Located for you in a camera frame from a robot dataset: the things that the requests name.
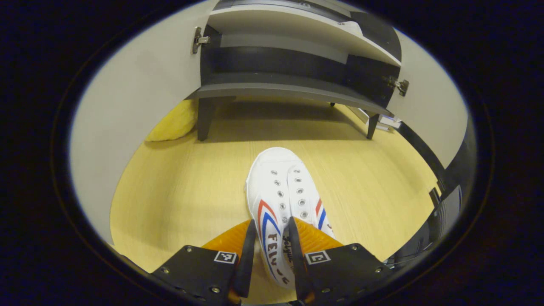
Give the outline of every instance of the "white cabinet door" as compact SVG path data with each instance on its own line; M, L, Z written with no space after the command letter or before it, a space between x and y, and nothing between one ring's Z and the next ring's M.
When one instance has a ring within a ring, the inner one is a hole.
M88 85L70 136L70 169L79 202L97 233L113 243L112 198L128 161L154 126L200 87L195 27L218 0L157 22L120 48Z
M416 132L444 168L465 137L468 111L455 83L440 64L397 30L402 48L399 81L408 80L406 96L395 89L387 109Z

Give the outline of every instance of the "yellow pillow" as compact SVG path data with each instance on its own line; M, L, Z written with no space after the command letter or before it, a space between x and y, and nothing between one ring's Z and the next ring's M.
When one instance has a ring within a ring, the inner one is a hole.
M155 126L145 141L159 142L185 136L195 126L198 108L198 100L182 101Z

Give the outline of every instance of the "shoe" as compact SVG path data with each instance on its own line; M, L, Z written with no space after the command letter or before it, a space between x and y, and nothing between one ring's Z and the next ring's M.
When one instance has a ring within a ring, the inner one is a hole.
M295 153L285 148L269 148L253 162L245 190L268 266L266 270L280 286L294 289L289 218L299 218L334 238L312 177Z

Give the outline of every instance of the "light wood floor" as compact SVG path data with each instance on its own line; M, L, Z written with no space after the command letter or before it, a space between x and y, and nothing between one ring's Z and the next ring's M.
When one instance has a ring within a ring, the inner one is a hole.
M249 219L244 181L257 154L271 146L304 161L344 244L358 242L385 260L427 219L437 180L399 133L376 130L367 140L366 125L343 105L255 100L221 106L204 142L192 131L142 143L112 203L120 254L152 272L183 245L200 246ZM293 299L294 291L268 278L256 246L246 301Z

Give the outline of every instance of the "cabinet leg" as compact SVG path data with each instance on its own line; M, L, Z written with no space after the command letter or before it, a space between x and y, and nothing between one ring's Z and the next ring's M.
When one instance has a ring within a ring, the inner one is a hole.
M212 100L199 99L199 117L196 122L196 129L200 141L208 138L209 126L212 124L212 117L215 113L215 103Z
M373 116L368 119L368 133L367 138L372 139L372 136L374 135L374 131L376 130L376 126L378 125L378 119L380 117L380 114L374 114Z

